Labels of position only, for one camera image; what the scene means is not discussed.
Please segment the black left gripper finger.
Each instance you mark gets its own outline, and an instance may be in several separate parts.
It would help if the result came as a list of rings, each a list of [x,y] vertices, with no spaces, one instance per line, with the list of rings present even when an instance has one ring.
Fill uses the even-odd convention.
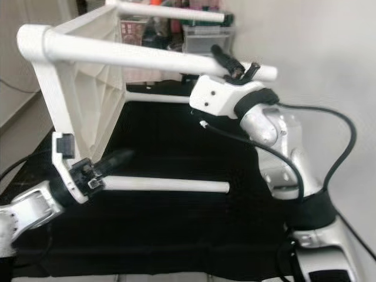
[[[119,149],[102,156],[99,161],[94,164],[94,170],[97,171],[102,177],[112,175],[120,167],[129,163],[135,155],[134,150]]]

